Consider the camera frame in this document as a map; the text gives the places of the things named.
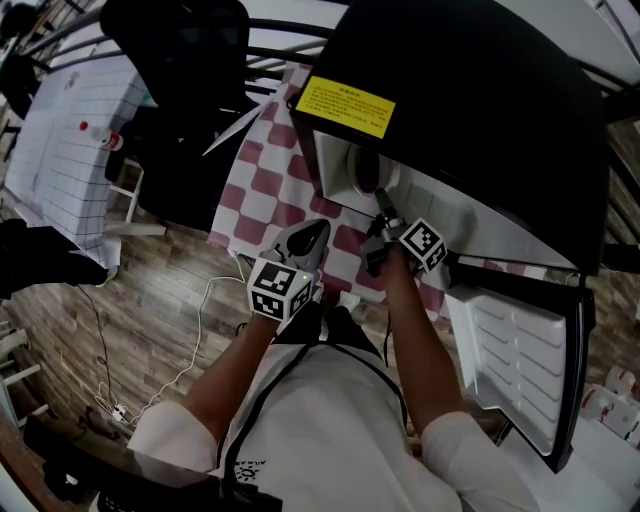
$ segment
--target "hand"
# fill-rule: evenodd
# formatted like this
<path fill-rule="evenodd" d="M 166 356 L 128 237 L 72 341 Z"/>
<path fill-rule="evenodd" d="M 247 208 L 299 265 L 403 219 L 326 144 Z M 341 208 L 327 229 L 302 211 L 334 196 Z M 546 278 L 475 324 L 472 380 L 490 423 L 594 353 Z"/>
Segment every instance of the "hand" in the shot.
<path fill-rule="evenodd" d="M 380 277 L 385 288 L 399 278 L 411 276 L 404 249 L 400 244 L 393 244 L 387 259 L 380 265 Z"/>

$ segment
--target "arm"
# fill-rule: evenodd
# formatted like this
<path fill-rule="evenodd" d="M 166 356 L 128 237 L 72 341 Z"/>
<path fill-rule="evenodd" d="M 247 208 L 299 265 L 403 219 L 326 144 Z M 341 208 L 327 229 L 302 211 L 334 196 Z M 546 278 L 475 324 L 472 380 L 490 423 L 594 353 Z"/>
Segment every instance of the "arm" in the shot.
<path fill-rule="evenodd" d="M 462 412 L 453 362 L 424 311 L 400 247 L 392 249 L 380 270 L 400 383 L 425 465 L 474 512 L 537 512 L 505 454 Z"/>
<path fill-rule="evenodd" d="M 464 410 L 460 385 L 400 247 L 389 252 L 380 277 L 387 291 L 402 391 L 416 432 L 421 433 L 436 418 Z"/>
<path fill-rule="evenodd" d="M 242 404 L 279 322 L 253 315 L 240 335 L 191 387 L 182 405 L 219 441 Z"/>

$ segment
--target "person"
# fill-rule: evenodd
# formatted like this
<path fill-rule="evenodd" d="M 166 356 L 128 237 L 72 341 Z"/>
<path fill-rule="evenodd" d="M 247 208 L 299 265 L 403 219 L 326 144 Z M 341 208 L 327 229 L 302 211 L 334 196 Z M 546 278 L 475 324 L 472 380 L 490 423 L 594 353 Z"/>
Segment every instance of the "person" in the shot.
<path fill-rule="evenodd" d="M 104 285 L 112 273 L 52 227 L 28 228 L 22 219 L 0 223 L 0 298 L 42 283 Z"/>
<path fill-rule="evenodd" d="M 344 306 L 328 312 L 329 336 L 319 343 L 314 302 L 273 343 L 278 322 L 254 315 L 181 404 L 161 402 L 142 415 L 129 448 L 253 484 L 283 510 L 538 510 L 464 412 L 453 362 L 399 247 L 380 279 L 422 462 L 410 452 L 404 402 L 373 344 Z"/>

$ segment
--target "black panel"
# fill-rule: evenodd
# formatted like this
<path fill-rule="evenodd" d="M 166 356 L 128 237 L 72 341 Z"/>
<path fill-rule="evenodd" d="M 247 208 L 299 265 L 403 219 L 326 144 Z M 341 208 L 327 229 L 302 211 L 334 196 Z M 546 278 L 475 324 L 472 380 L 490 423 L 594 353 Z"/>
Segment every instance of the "black panel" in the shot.
<path fill-rule="evenodd" d="M 295 112 L 300 122 L 469 194 L 597 273 L 600 91 L 524 20 L 491 0 L 354 0 L 312 74 L 396 105 L 383 139 Z"/>

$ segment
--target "table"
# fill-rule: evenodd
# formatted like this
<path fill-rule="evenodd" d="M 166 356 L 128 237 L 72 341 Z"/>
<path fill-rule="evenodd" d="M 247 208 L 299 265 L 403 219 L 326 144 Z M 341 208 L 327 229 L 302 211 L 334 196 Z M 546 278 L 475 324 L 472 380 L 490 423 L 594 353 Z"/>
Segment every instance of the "table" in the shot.
<path fill-rule="evenodd" d="M 360 247 L 372 219 L 315 195 L 285 104 L 303 86 L 309 69 L 302 64 L 287 65 L 278 91 L 247 133 L 229 173 L 209 242 L 255 258 L 270 247 L 283 228 L 304 220 L 327 219 L 331 236 L 321 267 L 322 281 L 381 302 L 384 292 L 360 259 Z M 523 265 L 470 258 L 465 262 L 535 278 L 544 275 L 543 269 Z M 444 272 L 440 266 L 417 280 L 433 321 L 448 318 Z"/>
<path fill-rule="evenodd" d="M 120 240 L 105 234 L 109 151 L 80 122 L 119 131 L 147 89 L 124 56 L 85 62 L 43 81 L 13 152 L 7 188 L 30 217 L 53 226 L 105 268 L 119 264 Z"/>

